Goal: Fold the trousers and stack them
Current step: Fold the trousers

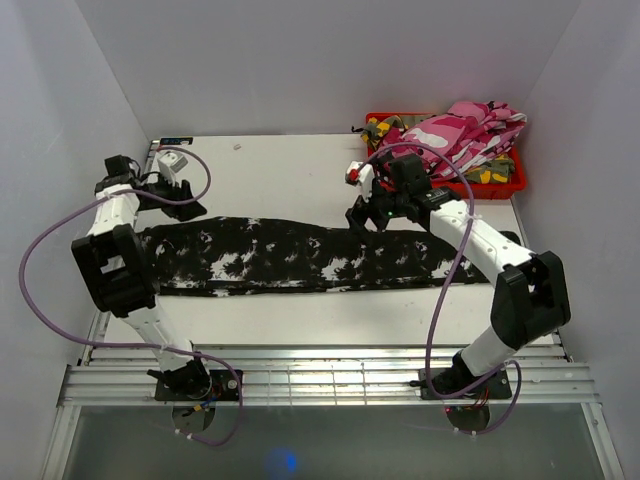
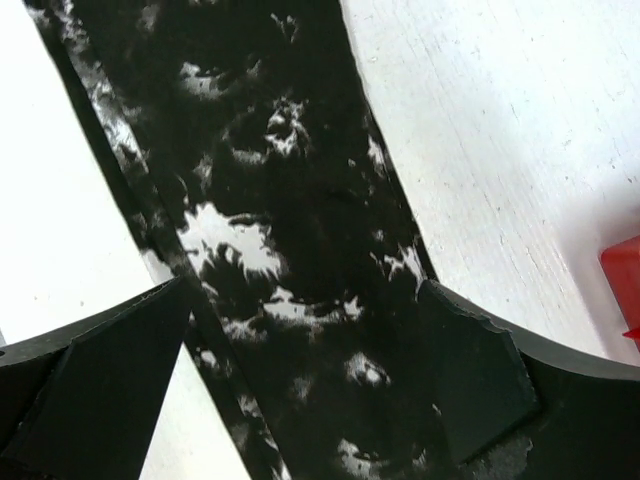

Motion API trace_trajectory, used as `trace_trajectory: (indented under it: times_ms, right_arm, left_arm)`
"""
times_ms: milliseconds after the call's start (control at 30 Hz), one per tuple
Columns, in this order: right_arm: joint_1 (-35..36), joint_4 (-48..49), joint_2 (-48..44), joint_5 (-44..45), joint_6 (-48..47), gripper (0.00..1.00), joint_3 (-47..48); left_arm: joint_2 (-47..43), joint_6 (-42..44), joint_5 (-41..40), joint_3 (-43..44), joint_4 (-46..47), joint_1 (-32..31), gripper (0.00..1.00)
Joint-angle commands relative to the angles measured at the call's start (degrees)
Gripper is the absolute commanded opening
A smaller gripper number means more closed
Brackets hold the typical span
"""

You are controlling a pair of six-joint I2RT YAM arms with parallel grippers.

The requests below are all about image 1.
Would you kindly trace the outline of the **black white splatter trousers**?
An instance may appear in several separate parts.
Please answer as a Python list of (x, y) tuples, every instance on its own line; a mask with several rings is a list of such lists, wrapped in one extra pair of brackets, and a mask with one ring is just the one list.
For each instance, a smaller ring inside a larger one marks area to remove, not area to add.
[(438, 288), (456, 250), (424, 231), (371, 234), (283, 219), (214, 217), (138, 234), (166, 296)]

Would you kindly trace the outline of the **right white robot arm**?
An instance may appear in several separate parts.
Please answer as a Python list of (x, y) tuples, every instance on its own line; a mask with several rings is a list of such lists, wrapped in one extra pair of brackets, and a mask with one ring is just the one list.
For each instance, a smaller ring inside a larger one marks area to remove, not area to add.
[(467, 259), (494, 289), (489, 327), (453, 357), (449, 368), (426, 375), (423, 384), (434, 396), (476, 396), (521, 348), (569, 322), (561, 259), (515, 243), (477, 217), (470, 200), (448, 187), (434, 187), (418, 156), (396, 159), (385, 174), (370, 163), (353, 162), (345, 181), (360, 190), (346, 212), (352, 231), (364, 233), (368, 222), (384, 231), (391, 219), (406, 218), (456, 248), (454, 259)]

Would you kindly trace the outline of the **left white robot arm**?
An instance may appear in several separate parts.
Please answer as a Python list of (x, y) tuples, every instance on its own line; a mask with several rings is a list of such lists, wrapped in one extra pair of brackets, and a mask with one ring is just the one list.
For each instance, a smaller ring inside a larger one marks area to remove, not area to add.
[(212, 390), (212, 376), (193, 345), (177, 333), (159, 305), (160, 285), (152, 262), (134, 231), (137, 214), (160, 209), (180, 222), (204, 215), (190, 183), (178, 180), (187, 165), (183, 151), (163, 151), (157, 158), (157, 180), (137, 173), (122, 155), (105, 160), (107, 175), (96, 184), (101, 204), (87, 234), (72, 242), (71, 252), (95, 305), (128, 324), (147, 344), (153, 344), (159, 368), (148, 374), (172, 394), (204, 399)]

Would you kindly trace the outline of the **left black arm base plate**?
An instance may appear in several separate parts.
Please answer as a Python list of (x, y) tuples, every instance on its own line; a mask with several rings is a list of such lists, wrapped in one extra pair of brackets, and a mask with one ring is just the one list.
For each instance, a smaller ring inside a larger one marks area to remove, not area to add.
[(189, 396), (172, 392), (168, 387), (157, 381), (153, 399), (161, 402), (198, 402), (206, 400), (214, 401), (238, 401), (239, 391), (243, 382), (244, 371), (235, 370), (235, 376), (226, 369), (210, 369), (210, 390), (206, 395)]

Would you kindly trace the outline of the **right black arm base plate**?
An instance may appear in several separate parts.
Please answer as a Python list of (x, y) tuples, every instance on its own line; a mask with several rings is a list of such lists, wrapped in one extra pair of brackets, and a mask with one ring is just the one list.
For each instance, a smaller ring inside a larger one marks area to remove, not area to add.
[[(409, 385), (419, 390), (419, 396), (422, 400), (440, 400), (440, 397), (428, 388), (424, 368), (418, 371), (418, 379), (411, 380)], [(460, 396), (452, 397), (452, 400), (508, 400), (511, 397), (512, 390), (507, 374), (504, 370), (501, 370), (473, 390)]]

